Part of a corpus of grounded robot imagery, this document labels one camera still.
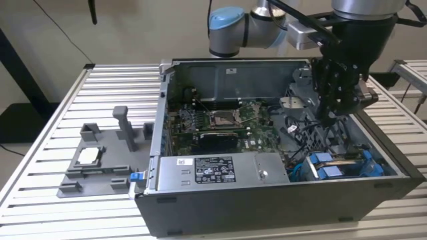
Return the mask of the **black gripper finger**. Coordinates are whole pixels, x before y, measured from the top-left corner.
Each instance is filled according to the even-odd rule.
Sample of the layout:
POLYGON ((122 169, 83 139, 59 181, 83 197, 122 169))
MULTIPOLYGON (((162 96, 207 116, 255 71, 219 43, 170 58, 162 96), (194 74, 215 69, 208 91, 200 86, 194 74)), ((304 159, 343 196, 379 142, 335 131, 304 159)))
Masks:
POLYGON ((319 100, 315 118, 323 127, 331 127, 336 121, 334 110, 340 76, 339 65, 332 60, 322 57, 312 58, 311 76, 312 89, 318 94, 319 100))
POLYGON ((360 80, 359 66, 348 65, 338 74, 335 107, 336 116, 348 115, 359 104, 356 86, 360 80))

